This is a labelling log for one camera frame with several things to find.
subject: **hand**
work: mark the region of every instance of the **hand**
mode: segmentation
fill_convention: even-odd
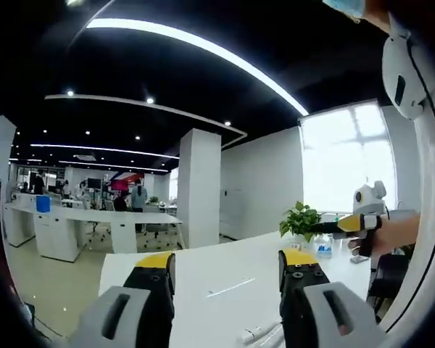
[[[372,242],[372,255],[388,254],[395,248],[415,243],[420,221],[419,215],[402,221],[390,221],[383,218],[382,227],[376,231]],[[353,249],[353,255],[359,254],[360,245],[361,239],[355,239],[348,243],[348,247]]]

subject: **window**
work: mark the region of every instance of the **window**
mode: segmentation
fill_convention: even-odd
[[[169,200],[177,199],[177,182],[179,176],[179,168],[171,170],[169,177]]]
[[[351,212],[365,183],[384,182],[395,209],[392,145],[378,105],[355,105],[301,119],[304,202],[320,211]]]

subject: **blue container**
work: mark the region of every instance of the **blue container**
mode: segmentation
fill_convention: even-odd
[[[50,211],[50,197],[39,195],[36,199],[36,208],[38,212]]]

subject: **face mask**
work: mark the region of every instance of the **face mask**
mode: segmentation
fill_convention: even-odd
[[[361,18],[365,11],[365,0],[323,0],[323,3],[356,18]]]

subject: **computer monitor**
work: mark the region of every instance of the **computer monitor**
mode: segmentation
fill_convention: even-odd
[[[87,178],[87,189],[102,189],[102,180],[95,178]]]

